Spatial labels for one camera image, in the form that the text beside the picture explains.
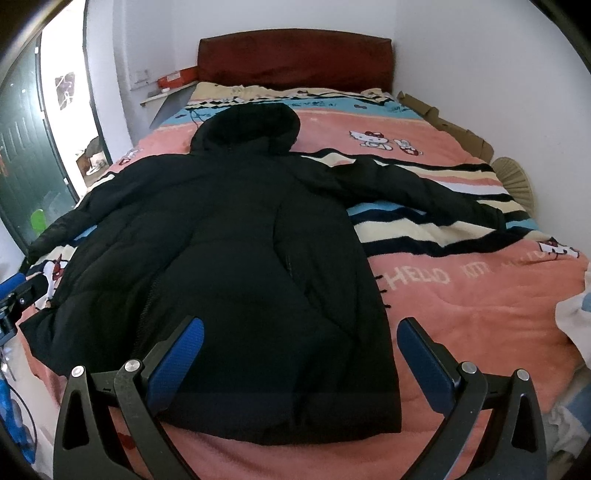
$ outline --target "green object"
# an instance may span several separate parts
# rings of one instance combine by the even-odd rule
[[[35,210],[31,214],[31,226],[38,236],[45,231],[47,228],[47,221],[45,220],[45,212],[43,212],[43,210]]]

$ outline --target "black puffer jacket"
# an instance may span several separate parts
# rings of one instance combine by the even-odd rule
[[[205,342],[168,422],[263,444],[399,431],[390,329],[345,208],[457,200],[468,221],[498,216],[396,166],[289,154],[299,126],[285,105],[232,107],[190,154],[129,166],[52,224],[30,260],[98,227],[22,325],[33,355],[61,375],[118,369],[192,315]]]

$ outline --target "red headboard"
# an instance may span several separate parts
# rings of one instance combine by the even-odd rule
[[[199,79],[278,90],[323,87],[392,90],[392,40],[357,33],[287,28],[203,38]]]

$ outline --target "blue gripper pad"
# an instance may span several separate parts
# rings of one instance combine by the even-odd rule
[[[8,280],[0,283],[0,300],[5,299],[8,297],[9,293],[11,293],[15,288],[17,288],[20,284],[25,283],[27,278],[22,273],[17,273],[13,275]]]
[[[434,352],[411,323],[402,320],[397,330],[398,348],[417,379],[433,411],[447,416],[455,405],[453,380],[445,372]]]
[[[203,346],[204,337],[203,322],[200,319],[193,319],[150,375],[146,404],[152,415],[170,406]]]

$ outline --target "red box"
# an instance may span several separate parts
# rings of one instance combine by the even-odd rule
[[[158,88],[178,88],[194,82],[198,78],[198,68],[189,67],[188,69],[178,70],[170,75],[166,75],[166,77],[159,78]]]

